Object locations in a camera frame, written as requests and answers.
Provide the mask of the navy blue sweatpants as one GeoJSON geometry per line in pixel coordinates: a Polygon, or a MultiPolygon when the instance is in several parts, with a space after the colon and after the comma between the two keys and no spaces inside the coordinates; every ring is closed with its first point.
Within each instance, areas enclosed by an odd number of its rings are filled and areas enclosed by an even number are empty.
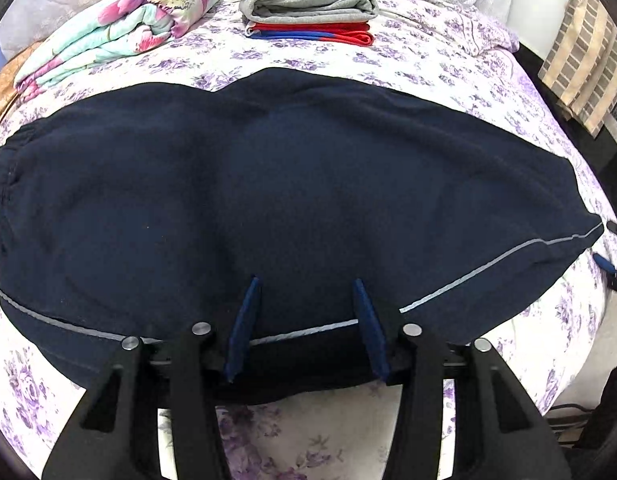
{"type": "Polygon", "coordinates": [[[220,404],[357,386],[401,325],[466,344],[602,232],[567,159],[299,70],[103,92],[0,147],[0,303],[82,387],[123,338],[197,322],[220,404]]]}

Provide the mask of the beige brick pattern curtain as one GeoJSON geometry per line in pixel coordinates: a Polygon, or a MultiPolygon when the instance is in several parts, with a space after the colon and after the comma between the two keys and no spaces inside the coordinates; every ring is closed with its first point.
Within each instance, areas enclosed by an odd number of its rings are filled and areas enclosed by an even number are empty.
{"type": "Polygon", "coordinates": [[[597,136],[617,103],[617,26],[601,0],[569,0],[538,76],[566,116],[597,136]]]}

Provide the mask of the floral purple bed sheet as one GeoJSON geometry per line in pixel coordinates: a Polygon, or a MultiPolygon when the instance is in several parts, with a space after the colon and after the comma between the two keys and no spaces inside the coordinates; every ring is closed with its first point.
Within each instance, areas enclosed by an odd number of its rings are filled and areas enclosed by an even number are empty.
{"type": "MultiPolygon", "coordinates": [[[[0,124],[0,145],[21,126],[93,94],[171,82],[217,90],[265,67],[357,79],[441,103],[568,159],[586,207],[612,207],[585,159],[549,112],[512,54],[507,29],[436,0],[377,0],[374,44],[250,39],[240,0],[222,0],[186,36],[60,82],[19,105],[0,124]]],[[[582,254],[535,304],[489,339],[542,412],[578,378],[596,336],[612,324],[604,278],[582,254]]],[[[82,389],[58,373],[0,307],[0,437],[28,472],[44,468],[82,389]]],[[[377,479],[389,453],[399,389],[376,382],[306,393],[259,408],[220,412],[222,437],[239,479],[377,479]]]]}

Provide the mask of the folded red blue garment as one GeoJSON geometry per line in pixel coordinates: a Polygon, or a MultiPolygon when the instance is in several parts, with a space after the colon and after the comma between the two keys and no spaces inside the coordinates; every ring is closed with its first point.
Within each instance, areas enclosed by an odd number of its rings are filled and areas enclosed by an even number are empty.
{"type": "Polygon", "coordinates": [[[256,39],[297,39],[351,44],[370,47],[374,36],[367,23],[327,24],[264,24],[251,22],[246,25],[246,36],[256,39]]]}

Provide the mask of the brown orange pillow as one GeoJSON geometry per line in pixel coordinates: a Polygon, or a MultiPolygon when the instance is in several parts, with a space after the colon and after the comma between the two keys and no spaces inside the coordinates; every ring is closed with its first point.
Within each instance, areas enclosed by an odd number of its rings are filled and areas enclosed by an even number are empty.
{"type": "Polygon", "coordinates": [[[13,106],[13,103],[16,102],[18,92],[14,90],[14,78],[16,78],[17,72],[41,44],[40,41],[34,42],[18,53],[0,71],[0,122],[13,106]]]}

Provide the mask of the folded floral teal quilt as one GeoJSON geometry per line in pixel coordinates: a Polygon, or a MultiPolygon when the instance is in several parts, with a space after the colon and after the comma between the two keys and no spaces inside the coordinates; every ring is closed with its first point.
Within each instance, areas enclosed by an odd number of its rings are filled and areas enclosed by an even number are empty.
{"type": "Polygon", "coordinates": [[[13,88],[24,101],[63,79],[184,36],[220,0],[102,0],[55,30],[25,61],[13,88]]]}

